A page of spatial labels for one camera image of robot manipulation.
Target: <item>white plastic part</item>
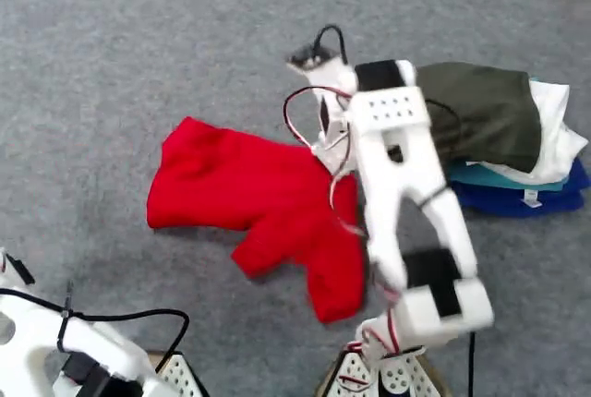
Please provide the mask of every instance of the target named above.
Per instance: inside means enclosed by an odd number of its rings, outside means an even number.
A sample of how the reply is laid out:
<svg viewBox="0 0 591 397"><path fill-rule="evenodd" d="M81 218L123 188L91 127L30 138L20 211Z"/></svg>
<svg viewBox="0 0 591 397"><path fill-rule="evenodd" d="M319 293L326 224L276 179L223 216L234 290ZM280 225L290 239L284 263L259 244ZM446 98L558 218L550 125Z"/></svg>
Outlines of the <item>white plastic part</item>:
<svg viewBox="0 0 591 397"><path fill-rule="evenodd" d="M356 383L357 380L366 382L368 385ZM325 395L326 397L381 397L379 380L392 397L440 397L438 388L417 360L416 355L386 358L370 370L362 357L356 353L345 355L341 365L337 366L334 380L328 384Z"/></svg>
<svg viewBox="0 0 591 397"><path fill-rule="evenodd" d="M166 366L160 371L160 377L181 397L202 397L199 385L182 355L173 355Z"/></svg>
<svg viewBox="0 0 591 397"><path fill-rule="evenodd" d="M395 337L400 350L415 346L439 345L462 333L492 324L492 307L484 286L476 277L476 255L472 248L464 216L455 194L446 189L446 180L430 133L430 117L422 91L416 86L416 69L407 60L395 62L404 81L403 87L387 90L358 91L355 71L340 57L311 71L298 71L311 85L344 90L350 82L352 95L343 114L336 98L327 91L317 91L319 103L324 97L329 111L329 125L343 131L349 125L349 137L338 145L334 137L320 132L312 152L334 174L343 161L347 145L349 159L345 169L357 169L366 196L365 219L368 228L368 256L399 298L392 310ZM398 146L401 162L393 162L388 151ZM454 290L461 314L442 318L429 287L407 289L408 279L396 236L402 199L409 197L422 207L438 235L440 245L450 250L461 279ZM356 340L362 342L364 357L378 362L395 347L384 348L390 340L385 325L386 314L365 321L378 334Z"/></svg>
<svg viewBox="0 0 591 397"><path fill-rule="evenodd" d="M303 74L310 86L324 86L340 90L347 94L353 94L357 91L357 75L353 68L343 62L341 56L336 56L326 63L302 72L300 69L290 66L299 74ZM328 127L326 132L320 131L319 139L312 144L312 153L326 166L326 168L335 174L341 162L344 159L348 138L344 138L346 133L346 121L344 120L344 109L348 101L340 98L330 90L314 89L312 90L319 103L319 121L320 104L326 104L328 114ZM349 155L348 164L341 171L340 175L345 175L355 170L355 159Z"/></svg>
<svg viewBox="0 0 591 397"><path fill-rule="evenodd" d="M459 334L478 331L492 323L492 306L479 279L458 280L454 289L461 314L441 318L430 289L423 286L405 291L392 308L363 321L357 327L356 341L361 342L367 361L375 365L388 354L417 346L442 346Z"/></svg>
<svg viewBox="0 0 591 397"><path fill-rule="evenodd" d="M430 134L430 119L418 87L358 92L349 103L356 166L366 194L368 255L390 285L406 289L407 277L396 229L403 197L415 203L446 185ZM388 148L400 146L403 161L393 162ZM440 193L423 209L448 247L463 277L476 276L476 256L457 197Z"/></svg>
<svg viewBox="0 0 591 397"><path fill-rule="evenodd" d="M4 253L0 257L2 261L6 261ZM1 288L30 294L9 261L0 264L0 268L3 268L0 270ZM57 394L45 376L44 362L56 349L61 315L12 295L0 295L0 313L16 325L14 336L0 345L0 391L4 397L55 397ZM89 355L113 376L138 381L150 392L144 395L176 395L156 375L146 352L105 323L90 325L80 319L70 319L64 347L67 351ZM67 392L68 386L64 383L57 386Z"/></svg>

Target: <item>stack of clothes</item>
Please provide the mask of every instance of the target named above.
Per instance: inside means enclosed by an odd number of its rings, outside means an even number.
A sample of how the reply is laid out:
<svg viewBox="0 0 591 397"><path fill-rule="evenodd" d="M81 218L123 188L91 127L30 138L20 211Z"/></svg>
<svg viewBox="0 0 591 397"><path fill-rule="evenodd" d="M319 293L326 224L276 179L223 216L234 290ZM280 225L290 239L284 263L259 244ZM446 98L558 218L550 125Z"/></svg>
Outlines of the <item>stack of clothes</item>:
<svg viewBox="0 0 591 397"><path fill-rule="evenodd" d="M446 62L418 69L432 133L460 203L505 217L573 211L588 143L564 124L569 86L526 72ZM441 105L450 110L441 109Z"/></svg>

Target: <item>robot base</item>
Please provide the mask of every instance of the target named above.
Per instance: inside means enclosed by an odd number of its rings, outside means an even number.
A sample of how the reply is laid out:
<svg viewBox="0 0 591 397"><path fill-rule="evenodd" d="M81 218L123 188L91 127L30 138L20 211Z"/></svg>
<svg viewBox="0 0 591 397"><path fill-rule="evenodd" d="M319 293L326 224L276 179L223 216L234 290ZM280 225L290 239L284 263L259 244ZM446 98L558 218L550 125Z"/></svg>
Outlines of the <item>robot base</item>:
<svg viewBox="0 0 591 397"><path fill-rule="evenodd" d="M379 369L372 375L359 354L342 351L314 397L452 397L424 355L386 358Z"/></svg>

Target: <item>black cable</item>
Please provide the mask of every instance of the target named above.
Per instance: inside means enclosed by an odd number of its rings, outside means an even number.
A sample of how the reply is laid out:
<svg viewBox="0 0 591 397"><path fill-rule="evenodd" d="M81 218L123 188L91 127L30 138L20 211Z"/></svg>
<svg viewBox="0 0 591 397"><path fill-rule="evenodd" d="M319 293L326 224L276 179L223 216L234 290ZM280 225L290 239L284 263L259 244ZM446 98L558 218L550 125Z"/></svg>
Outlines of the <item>black cable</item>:
<svg viewBox="0 0 591 397"><path fill-rule="evenodd" d="M438 101L432 100L432 99L426 99L425 102L434 104L435 106L439 106L441 109L444 109L445 111L447 111L448 113L450 113L451 115L453 115L455 117L457 128L458 128L457 138L456 138L455 142L453 143L453 145L450 146L450 149L448 150L448 159L452 160L453 154L455 153L457 148L459 148L460 143L462 143L462 139L464 138L462 118L460 117L460 115L458 113L456 113L453 110L452 107L448 106L445 103L438 102ZM432 193L428 197L423 198L423 200L417 204L418 208L420 210L423 210L423 208L425 208L433 199L435 199L440 194L443 194L445 191L447 191L449 189L449 187L450 186L447 183L447 176L446 176L445 185L443 185L442 187L437 189L434 193Z"/></svg>
<svg viewBox="0 0 591 397"><path fill-rule="evenodd" d="M339 46L341 48L341 58L343 59L343 63L345 65L348 65L349 61L347 60L347 52L344 47L343 32L341 31L341 28L339 28L337 25L334 25L334 24L326 25L324 28L322 28L319 31L318 35L316 36L316 40L314 41L314 46L313 46L314 51L315 52L318 51L318 49L320 48L320 42L322 40L322 36L328 30L334 30L337 33L337 35L339 36Z"/></svg>
<svg viewBox="0 0 591 397"><path fill-rule="evenodd" d="M0 288L0 295L12 295L14 297L22 298L23 300L27 300L28 302L31 302L35 305L38 305L40 307L45 307L51 311L54 311L54 312L57 312L60 314L62 314L62 312L64 311L63 307L60 307L59 305L56 305L55 303L49 302L47 300L43 300L39 297L35 297L34 295L29 295L26 293L22 293L20 291L15 291L13 289ZM66 332L67 322L69 321L69 319L72 319L72 318L77 318L77 319L88 321L88 322L98 322L98 321L114 322L114 321L130 321L130 320L143 319L146 317L153 317L153 316L178 316L183 319L183 326L182 326L180 332L178 333L176 338L173 340L170 347L168 348L168 350L164 354L163 359L160 361L160 363L156 367L156 372L160 372L162 370L162 368L166 365L166 363L168 363L170 358L173 356L177 346L180 344L181 340L183 340L183 337L187 333L187 328L188 328L188 325L190 322L190 318L189 318L188 314L183 311L179 311L177 309L163 308L163 309L150 309L148 311L141 311L141 312L136 312L133 314L123 314L123 315L115 315L115 316L102 316L102 315L93 316L93 315L86 315L82 312L74 312L71 309L69 309L67 319L64 318L65 324L63 323L62 328L60 328L61 339L63 341L63 338L64 338L63 333Z"/></svg>
<svg viewBox="0 0 591 397"><path fill-rule="evenodd" d="M476 350L476 333L470 332L468 347L468 397L474 397L474 352Z"/></svg>
<svg viewBox="0 0 591 397"><path fill-rule="evenodd" d="M455 112L455 110L453 110L453 108L451 106L448 106L445 103L438 102L437 100L433 100L433 99L426 99L425 102L431 103L435 106L438 106L441 109L450 113L453 117L455 117L457 129L458 129L457 138L456 138L455 142L453 143L453 146L451 146L450 150L448 151L448 159L452 160L453 154L460 147L460 144L462 143L462 140L464 139L464 125L462 124L462 118L460 117L460 115L458 113Z"/></svg>

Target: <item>black object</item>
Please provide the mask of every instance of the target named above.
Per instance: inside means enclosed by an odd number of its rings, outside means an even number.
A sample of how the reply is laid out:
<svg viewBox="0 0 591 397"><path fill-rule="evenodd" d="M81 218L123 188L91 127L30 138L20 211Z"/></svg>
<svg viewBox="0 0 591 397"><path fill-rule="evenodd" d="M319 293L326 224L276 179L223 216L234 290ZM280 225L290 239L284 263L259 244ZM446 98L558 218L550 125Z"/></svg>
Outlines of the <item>black object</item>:
<svg viewBox="0 0 591 397"><path fill-rule="evenodd" d="M287 63L302 71L309 71L323 65L338 54L333 49L324 46L315 47L313 44L307 44L292 53L287 58Z"/></svg>
<svg viewBox="0 0 591 397"><path fill-rule="evenodd" d="M82 385L99 364L84 353L72 353L64 363L62 372L77 385Z"/></svg>
<svg viewBox="0 0 591 397"><path fill-rule="evenodd" d="M20 279L29 286L30 284L35 284L35 279L33 278L32 274L29 272L25 264L11 257L10 254L6 254L6 259L10 262L12 267L15 269L17 274L20 276Z"/></svg>
<svg viewBox="0 0 591 397"><path fill-rule="evenodd" d="M403 255L408 288L428 286L440 317L462 314L454 282L461 279L452 252L447 248L422 249Z"/></svg>
<svg viewBox="0 0 591 397"><path fill-rule="evenodd" d="M64 349L64 336L66 335L66 328L67 323L70 321L71 317L74 315L74 311L72 310L72 293L74 290L74 285L70 281L67 283L67 292L66 292L66 302L64 304L64 308L62 309L62 324L59 327L59 332L57 333L57 350L60 353L65 353L66 349Z"/></svg>
<svg viewBox="0 0 591 397"><path fill-rule="evenodd" d="M111 377L102 367L94 367L78 391L77 397L141 397L143 389L136 381Z"/></svg>
<svg viewBox="0 0 591 397"><path fill-rule="evenodd" d="M83 353L72 353L62 372L81 386L77 397L141 397L143 394L139 383L111 377L93 358Z"/></svg>
<svg viewBox="0 0 591 397"><path fill-rule="evenodd" d="M362 63L355 66L355 72L360 91L387 90L405 86L403 77L394 60Z"/></svg>
<svg viewBox="0 0 591 397"><path fill-rule="evenodd" d="M326 106L326 101L322 97L320 102L320 123L322 124L322 131L326 134L329 130L329 109Z"/></svg>

